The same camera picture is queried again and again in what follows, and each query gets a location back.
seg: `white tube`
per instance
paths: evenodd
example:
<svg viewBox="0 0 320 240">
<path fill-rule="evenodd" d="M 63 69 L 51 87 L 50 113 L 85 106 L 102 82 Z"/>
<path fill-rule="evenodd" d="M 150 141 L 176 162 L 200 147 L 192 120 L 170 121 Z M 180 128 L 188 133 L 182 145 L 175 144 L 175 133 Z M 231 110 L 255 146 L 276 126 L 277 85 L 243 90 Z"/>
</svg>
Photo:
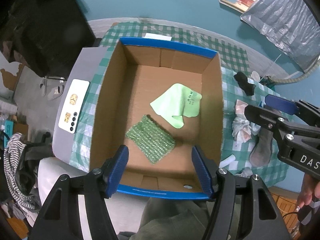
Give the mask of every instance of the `white tube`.
<svg viewBox="0 0 320 240">
<path fill-rule="evenodd" d="M 235 160 L 236 160 L 236 157 L 233 154 L 231 154 L 228 158 L 220 162 L 219 169 L 224 168 L 225 166 L 229 165 L 231 162 Z"/>
</svg>

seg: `green cloth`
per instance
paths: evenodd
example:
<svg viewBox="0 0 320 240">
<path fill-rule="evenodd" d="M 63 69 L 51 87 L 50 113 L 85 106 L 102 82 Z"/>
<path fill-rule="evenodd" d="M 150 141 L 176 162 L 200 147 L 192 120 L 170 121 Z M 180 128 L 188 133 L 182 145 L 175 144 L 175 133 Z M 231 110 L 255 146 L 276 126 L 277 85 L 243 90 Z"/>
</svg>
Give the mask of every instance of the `green cloth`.
<svg viewBox="0 0 320 240">
<path fill-rule="evenodd" d="M 233 174 L 240 172 L 244 167 L 250 167 L 248 158 L 254 147 L 255 138 L 241 145 L 237 145 L 232 137 L 231 124 L 235 117 L 234 106 L 236 100 L 239 99 L 246 103 L 258 106 L 261 99 L 266 95 L 279 94 L 257 82 L 254 82 L 257 87 L 255 88 L 255 95 L 253 97 L 246 96 L 241 88 L 239 88 L 238 83 L 233 78 L 233 75 L 238 71 L 244 72 L 246 76 L 251 74 L 247 52 L 240 47 L 232 46 L 223 40 L 218 40 L 201 33 L 195 33 L 171 26 L 139 22 L 119 23 L 112 26 L 106 32 L 101 41 L 100 45 L 108 47 L 108 50 L 105 56 L 101 59 L 98 70 L 92 78 L 88 92 L 84 98 L 83 107 L 79 114 L 77 130 L 74 136 L 69 164 L 80 170 L 89 172 L 90 147 L 95 109 L 100 92 L 100 86 L 113 50 L 120 37 L 142 37 L 145 33 L 168 35 L 172 37 L 172 41 L 201 46 L 219 52 L 222 66 L 222 91 L 224 100 L 221 160 L 224 160 L 231 154 L 235 155 L 237 165 L 233 165 L 233 167 L 230 167 L 229 165 L 227 167 Z M 277 146 L 276 142 L 273 141 L 273 152 L 270 163 L 266 166 L 252 169 L 253 173 L 261 176 L 268 187 L 284 180 L 289 167 L 287 164 L 278 160 L 276 153 Z"/>
<path fill-rule="evenodd" d="M 125 136 L 138 146 L 152 164 L 156 164 L 173 150 L 176 143 L 171 135 L 144 115 Z"/>
<path fill-rule="evenodd" d="M 162 116 L 174 128 L 181 128 L 182 116 L 194 117 L 199 114 L 202 96 L 190 88 L 176 83 L 150 103 L 156 114 Z"/>
</svg>

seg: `black and white striped clothing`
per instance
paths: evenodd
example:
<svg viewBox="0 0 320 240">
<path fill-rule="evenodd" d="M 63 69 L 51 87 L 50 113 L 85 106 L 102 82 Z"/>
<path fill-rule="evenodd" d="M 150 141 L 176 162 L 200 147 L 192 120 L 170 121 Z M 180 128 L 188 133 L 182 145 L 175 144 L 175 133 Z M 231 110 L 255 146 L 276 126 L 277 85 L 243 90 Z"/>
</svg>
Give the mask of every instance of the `black and white striped clothing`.
<svg viewBox="0 0 320 240">
<path fill-rule="evenodd" d="M 26 145 L 20 141 L 21 136 L 21 133 L 15 133 L 9 140 L 7 148 L 4 150 L 4 173 L 10 193 L 15 201 L 28 210 L 38 211 L 40 207 L 35 197 L 33 195 L 24 195 L 19 190 L 15 180 L 19 160 L 26 147 Z"/>
</svg>

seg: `gold sticker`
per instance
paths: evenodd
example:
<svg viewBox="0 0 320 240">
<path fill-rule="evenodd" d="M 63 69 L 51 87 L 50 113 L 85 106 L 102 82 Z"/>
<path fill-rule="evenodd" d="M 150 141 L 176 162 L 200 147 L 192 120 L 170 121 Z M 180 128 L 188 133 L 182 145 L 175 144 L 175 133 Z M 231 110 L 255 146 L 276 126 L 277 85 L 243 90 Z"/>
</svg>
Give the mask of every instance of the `gold sticker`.
<svg viewBox="0 0 320 240">
<path fill-rule="evenodd" d="M 71 116 L 70 113 L 66 113 L 66 115 L 64 116 L 64 121 L 69 122 L 70 116 Z"/>
<path fill-rule="evenodd" d="M 72 94 L 70 97 L 70 104 L 75 105 L 77 102 L 78 96 L 76 94 Z"/>
</svg>

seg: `light green microfiber cloth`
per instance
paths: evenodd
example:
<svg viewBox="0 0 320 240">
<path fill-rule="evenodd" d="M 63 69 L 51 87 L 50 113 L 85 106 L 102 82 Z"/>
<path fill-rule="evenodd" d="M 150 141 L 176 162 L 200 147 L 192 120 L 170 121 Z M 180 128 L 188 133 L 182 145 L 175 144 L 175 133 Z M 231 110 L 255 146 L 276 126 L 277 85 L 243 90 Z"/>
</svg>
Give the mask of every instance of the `light green microfiber cloth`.
<svg viewBox="0 0 320 240">
<path fill-rule="evenodd" d="M 171 152 L 176 144 L 170 134 L 162 130 L 146 115 L 140 122 L 132 126 L 125 136 L 135 142 L 152 164 L 157 163 Z"/>
<path fill-rule="evenodd" d="M 202 96 L 190 88 L 176 83 L 150 103 L 156 114 L 162 116 L 174 128 L 183 126 L 183 118 L 194 117 L 200 111 Z"/>
</svg>

